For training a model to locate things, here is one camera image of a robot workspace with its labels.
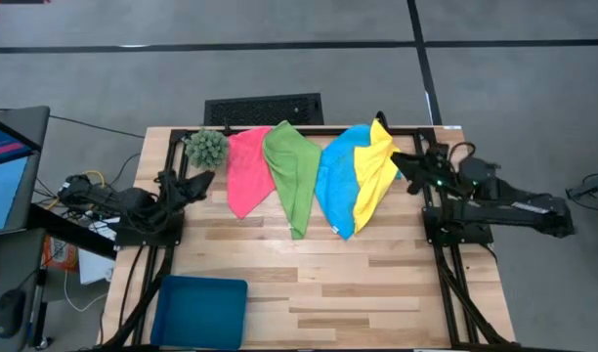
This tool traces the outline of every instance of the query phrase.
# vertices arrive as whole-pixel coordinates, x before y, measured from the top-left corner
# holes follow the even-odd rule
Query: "towel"
[[[276,185],[262,143],[271,127],[258,127],[230,136],[228,205],[239,219],[247,216]]]
[[[370,126],[370,146],[356,147],[354,165],[360,192],[354,218],[356,232],[361,230],[372,216],[377,204],[384,198],[399,169],[390,159],[393,152],[400,152],[393,138],[377,119]]]
[[[332,230],[347,240],[355,231],[354,205],[360,187],[354,169],[354,148],[370,145],[370,127],[343,132],[322,151],[315,193]]]
[[[303,239],[312,210],[320,147],[282,121],[264,139],[264,158],[290,223],[290,234],[294,240]]]

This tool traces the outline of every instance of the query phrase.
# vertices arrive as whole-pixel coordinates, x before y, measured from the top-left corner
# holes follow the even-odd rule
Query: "black stripe on floor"
[[[550,40],[450,40],[427,41],[427,48],[530,48],[598,46],[598,39],[550,39]]]
[[[153,53],[293,49],[382,49],[412,48],[413,41],[322,41],[227,44],[158,44],[55,47],[0,47],[0,54]]]
[[[418,9],[416,8],[416,1],[407,0],[407,8],[409,9],[409,18],[411,20],[412,30],[414,32],[414,42],[416,43],[416,54],[418,55],[418,63],[420,64],[420,71],[423,76],[423,85],[425,86],[427,104],[429,106],[429,119],[434,125],[442,125],[443,119],[440,115],[440,108],[438,107],[438,97],[436,96],[436,88],[434,87],[432,70],[429,67],[429,59],[427,58],[425,40],[423,39],[423,29],[420,26],[420,18],[418,16]]]

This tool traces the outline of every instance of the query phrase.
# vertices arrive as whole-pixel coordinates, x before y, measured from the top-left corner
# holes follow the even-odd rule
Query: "green spiky ball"
[[[230,143],[217,131],[201,130],[185,141],[186,155],[191,164],[204,170],[214,170],[228,157]]]

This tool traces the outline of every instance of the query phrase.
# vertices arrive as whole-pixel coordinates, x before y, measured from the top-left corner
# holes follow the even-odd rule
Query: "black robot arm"
[[[562,198],[516,189],[496,177],[498,165],[468,155],[458,171],[449,146],[436,144],[425,155],[393,153],[391,159],[409,180],[407,191],[425,185],[441,193],[441,224],[460,229],[470,224],[525,226],[557,238],[575,233],[571,212]]]
[[[115,191],[112,187],[91,184],[86,175],[66,178],[58,191],[60,202],[69,210],[100,218],[120,217],[118,229],[127,227],[144,235],[160,234],[167,228],[171,217],[187,204],[205,199],[205,193],[214,178],[214,172],[205,171],[190,179],[178,180],[174,170],[158,172],[159,196],[140,188]]]

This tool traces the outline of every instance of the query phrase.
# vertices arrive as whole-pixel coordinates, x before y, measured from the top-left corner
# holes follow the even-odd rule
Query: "yellow cloth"
[[[373,120],[370,146],[356,147],[354,150],[354,168],[360,186],[354,206],[356,233],[366,225],[393,183],[399,169],[391,161],[390,155],[400,151],[393,143],[393,137],[378,120]]]

